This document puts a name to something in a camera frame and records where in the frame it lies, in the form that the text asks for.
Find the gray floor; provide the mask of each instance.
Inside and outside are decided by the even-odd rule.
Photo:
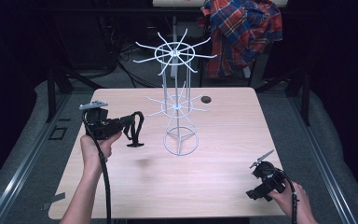
[[[150,57],[149,51],[129,52],[121,62],[134,75],[161,85],[158,63],[134,63],[134,59]],[[261,85],[262,67],[256,69],[256,82]],[[183,83],[185,69],[179,69]],[[121,69],[93,79],[108,88],[133,88],[129,76]],[[72,95],[58,95],[58,114],[50,124],[46,82],[35,91],[38,99],[27,126],[0,172],[0,223],[57,223],[48,217],[48,204],[76,140],[81,124],[80,104],[90,100],[92,90],[72,80]],[[199,75],[191,79],[198,87]],[[168,86],[174,82],[168,78]],[[204,86],[246,85],[243,80],[204,80]],[[319,223],[358,223],[358,184],[342,160],[342,149],[335,128],[318,97],[310,98],[310,123],[304,125],[298,116],[297,98],[286,98],[285,84],[259,93],[268,127],[287,174],[301,183],[310,196],[313,212]],[[55,127],[65,128],[62,140],[48,140]],[[252,217],[251,223],[290,223],[288,217]],[[104,223],[104,220],[93,220]]]

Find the dark background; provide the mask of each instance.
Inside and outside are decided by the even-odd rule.
[[[90,15],[30,15],[23,9],[150,7],[151,1],[64,1],[65,6],[61,1],[30,2],[0,1],[0,169],[30,117],[36,99],[34,87],[47,79],[54,65],[114,69],[111,62],[117,55],[113,52],[123,40],[147,38],[142,35],[147,33],[145,17],[127,17],[115,23],[111,18]],[[291,0],[282,17],[283,41],[272,48],[266,77],[285,74],[319,49],[320,57],[310,66],[311,89],[334,122],[345,162],[358,181],[358,2]],[[107,36],[113,26],[117,28],[115,41]],[[82,41],[90,39],[95,44],[87,49]]]

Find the plaid shirt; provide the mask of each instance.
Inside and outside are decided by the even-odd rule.
[[[212,55],[207,77],[232,75],[255,61],[267,45],[282,40],[282,17],[269,0],[207,0],[210,12]]]

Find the table top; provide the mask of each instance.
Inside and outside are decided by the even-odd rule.
[[[175,95],[174,89],[168,89]],[[140,132],[143,147],[126,147],[130,141],[123,134],[113,144],[107,169],[112,193],[113,218],[165,217],[260,217],[281,216],[275,202],[252,200],[246,191],[261,184],[249,166],[275,146],[260,104],[251,88],[193,88],[193,110],[180,125],[193,129],[197,148],[188,155],[176,156],[163,145],[170,119],[157,101],[164,100],[163,89],[104,89],[92,99],[106,101],[108,118],[120,118],[142,111],[145,122]],[[205,104],[201,96],[212,101]],[[53,203],[49,216],[62,218],[81,178],[83,162],[79,138],[62,175],[57,194],[65,199]],[[182,147],[192,147],[183,143]],[[266,161],[281,168],[277,153]],[[106,217],[103,178],[97,188],[93,218]]]
[[[286,7],[288,0],[273,0],[278,7]],[[202,7],[205,0],[153,0],[154,7]]]

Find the spinning rack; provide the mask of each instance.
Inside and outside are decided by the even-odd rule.
[[[162,87],[164,91],[164,100],[155,100],[147,97],[147,99],[157,102],[161,104],[161,110],[157,113],[147,115],[154,116],[160,113],[163,113],[167,117],[170,118],[170,121],[166,128],[166,133],[164,136],[164,146],[165,148],[174,155],[177,156],[185,156],[192,153],[199,144],[199,137],[196,132],[188,126],[181,125],[180,119],[186,119],[187,122],[194,127],[195,125],[188,118],[188,115],[193,110],[199,111],[207,111],[203,109],[197,109],[193,106],[192,101],[200,98],[202,95],[199,95],[195,98],[190,97],[191,90],[191,73],[197,73],[194,69],[191,68],[191,61],[195,57],[200,58],[213,58],[214,56],[206,56],[196,54],[194,48],[199,45],[203,45],[207,43],[210,38],[207,40],[200,42],[199,44],[190,46],[187,43],[184,43],[184,39],[186,37],[187,30],[185,31],[182,39],[179,42],[173,41],[168,43],[159,33],[158,36],[162,39],[164,44],[159,47],[150,47],[146,45],[141,45],[138,42],[136,44],[142,48],[153,49],[155,51],[155,55],[152,58],[148,58],[141,61],[134,61],[135,63],[144,63],[152,60],[157,60],[161,64],[161,72],[158,74],[162,76]],[[178,80],[177,80],[177,69],[173,69],[173,78],[175,80],[175,94],[171,95],[168,93],[167,89],[167,78],[165,70],[168,66],[176,67],[179,65],[186,66],[186,81],[182,87],[182,89],[178,90]],[[192,141],[191,147],[184,147],[184,142],[187,140],[189,142]]]

